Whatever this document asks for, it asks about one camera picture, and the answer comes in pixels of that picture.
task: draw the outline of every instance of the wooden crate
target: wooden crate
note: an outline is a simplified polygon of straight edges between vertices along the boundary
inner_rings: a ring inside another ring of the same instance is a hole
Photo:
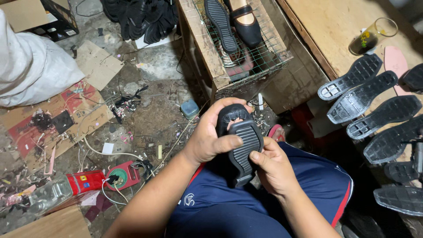
[[[250,100],[292,58],[261,1],[250,0],[248,4],[260,24],[263,43],[250,50],[254,68],[250,70],[249,77],[232,82],[215,46],[216,38],[212,39],[212,25],[205,16],[203,0],[180,0],[177,3],[188,61],[204,94],[212,103],[223,97]]]

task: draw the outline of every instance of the person's right hand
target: person's right hand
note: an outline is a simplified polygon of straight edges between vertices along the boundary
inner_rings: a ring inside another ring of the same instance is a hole
[[[263,152],[252,151],[250,159],[260,167],[257,173],[264,188],[278,199],[283,199],[301,187],[288,157],[277,142],[270,137],[263,137],[263,141]]]

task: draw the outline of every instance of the wire mesh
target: wire mesh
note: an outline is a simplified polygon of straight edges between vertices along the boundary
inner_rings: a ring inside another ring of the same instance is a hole
[[[232,34],[235,36],[238,48],[235,53],[228,55],[222,49],[216,27],[210,22],[206,15],[204,0],[191,1],[195,5],[198,14],[200,15],[200,18],[207,29],[208,35],[214,43],[215,50],[217,51],[220,60],[222,61],[222,64],[230,76],[231,82],[233,84],[244,84],[250,80],[274,72],[282,67],[283,60],[277,54],[277,50],[274,48],[278,42],[273,36],[267,36],[267,34],[270,32],[270,29],[265,24],[265,20],[259,20],[258,22],[261,28],[263,41],[253,49],[248,48],[236,35],[234,28],[232,28]],[[219,0],[219,2],[228,12],[228,8],[225,4],[222,3],[222,0]],[[255,17],[258,18],[259,15],[257,15],[256,10],[257,8],[253,9],[253,13]]]

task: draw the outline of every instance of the concrete floor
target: concrete floor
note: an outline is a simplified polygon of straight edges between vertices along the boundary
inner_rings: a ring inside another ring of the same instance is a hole
[[[74,13],[76,12],[75,6],[81,1],[71,0],[70,4]],[[102,5],[99,0],[86,0],[78,10],[80,14],[90,15],[102,11]],[[127,114],[122,125],[118,124],[116,119],[112,119],[96,130],[95,133],[87,136],[88,141],[97,151],[102,150],[104,142],[110,142],[115,144],[113,152],[129,152],[140,155],[145,153],[151,164],[158,166],[161,161],[155,157],[156,146],[163,145],[163,153],[169,152],[177,139],[176,134],[182,132],[188,123],[188,120],[180,112],[179,105],[190,98],[193,98],[200,107],[206,102],[187,60],[182,57],[182,40],[138,50],[135,42],[122,41],[120,25],[112,23],[103,13],[92,17],[75,15],[75,18],[80,30],[79,35],[59,41],[57,42],[58,45],[70,55],[73,55],[70,50],[73,45],[76,45],[77,49],[85,40],[90,40],[97,46],[104,48],[113,57],[118,58],[117,55],[120,54],[121,57],[118,59],[125,63],[120,72],[100,92],[104,98],[119,90],[122,94],[134,94],[137,89],[148,85],[148,89],[141,94],[141,105],[133,113]],[[99,36],[98,28],[103,28],[103,36]],[[144,66],[139,69],[135,66],[138,63],[144,63]],[[270,126],[276,123],[282,124],[287,134],[296,133],[289,114],[279,117],[269,107],[265,107],[263,111],[258,111],[257,108],[253,115],[257,119],[256,121],[263,134],[266,134]],[[192,123],[194,125],[188,127],[187,136],[181,138],[169,157],[183,148],[197,121],[197,119],[194,120]],[[121,134],[128,131],[133,133],[134,140],[124,143],[121,141]],[[6,148],[10,141],[2,126],[0,126],[0,132],[0,148],[5,148],[1,152],[2,161],[0,163],[7,169],[0,171],[0,177],[12,181],[11,185],[1,187],[0,193],[8,195],[21,191],[32,184],[36,184],[37,187],[44,185],[46,179],[42,179],[44,176],[41,172],[37,172],[30,177],[32,181],[36,181],[34,183],[15,182],[16,175],[25,171],[25,163],[19,158],[19,155],[8,152],[9,149]],[[298,148],[303,148],[304,142],[299,137],[295,138],[296,141],[289,142]],[[51,176],[52,179],[79,170],[79,149],[80,147],[76,144],[56,158],[55,173]],[[107,173],[109,166],[114,167],[128,160],[131,160],[130,156],[106,156],[91,151],[83,164],[84,167],[88,166],[85,171],[105,169]],[[132,190],[127,188],[122,193],[130,199],[139,187],[140,184],[136,184],[132,186]],[[106,193],[113,200],[124,202],[118,193],[110,190],[106,190]],[[82,206],[80,209],[85,214],[89,206]],[[112,206],[105,212],[100,213],[92,223],[86,220],[91,236],[93,238],[101,237],[117,215],[117,208]],[[0,234],[12,231],[33,220],[34,217],[24,213],[22,207],[2,208],[0,210]]]

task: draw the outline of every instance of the red flip-flop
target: red flip-flop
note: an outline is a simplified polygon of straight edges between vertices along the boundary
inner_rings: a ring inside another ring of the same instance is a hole
[[[279,125],[279,124],[274,125],[274,126],[270,129],[269,134],[268,134],[267,136],[271,138],[271,137],[275,134],[275,132],[276,132],[276,130],[277,130],[278,128],[282,128],[282,126],[281,126],[281,125]],[[283,137],[283,136],[282,136],[282,134],[281,134],[281,135],[277,138],[277,140],[278,140],[278,141],[285,141],[285,137]]]

